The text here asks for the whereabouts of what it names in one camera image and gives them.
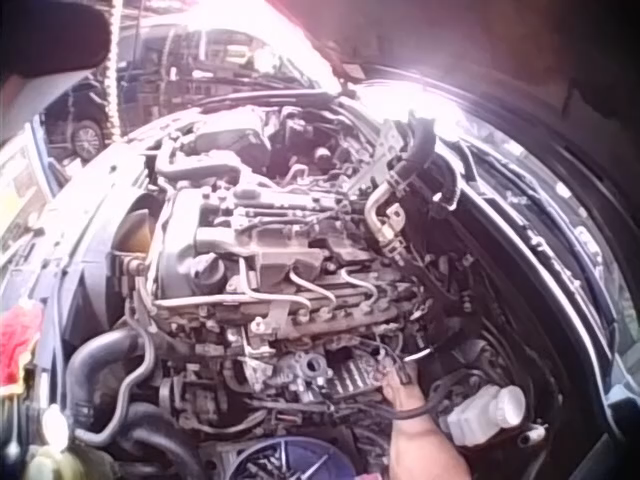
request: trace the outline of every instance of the car engine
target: car engine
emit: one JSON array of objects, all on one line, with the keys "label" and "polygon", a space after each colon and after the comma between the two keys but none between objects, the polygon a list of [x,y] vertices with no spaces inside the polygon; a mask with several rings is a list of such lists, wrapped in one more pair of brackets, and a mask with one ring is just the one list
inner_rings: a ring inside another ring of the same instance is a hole
[{"label": "car engine", "polygon": [[[124,316],[69,364],[75,437],[115,442],[126,478],[384,477],[394,368],[428,398],[406,418],[429,413],[471,462],[544,438],[521,341],[447,224],[459,193],[433,122],[383,131],[372,145],[335,111],[242,106],[148,152],[161,208],[123,221]],[[429,200],[414,192],[427,167]]]}]

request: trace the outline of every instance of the car wheel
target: car wheel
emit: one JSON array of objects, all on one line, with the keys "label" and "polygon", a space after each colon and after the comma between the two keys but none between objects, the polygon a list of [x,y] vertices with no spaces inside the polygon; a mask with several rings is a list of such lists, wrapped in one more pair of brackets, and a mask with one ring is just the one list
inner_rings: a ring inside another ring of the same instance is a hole
[{"label": "car wheel", "polygon": [[93,160],[104,149],[102,129],[91,120],[78,122],[71,134],[71,145],[82,161]]}]

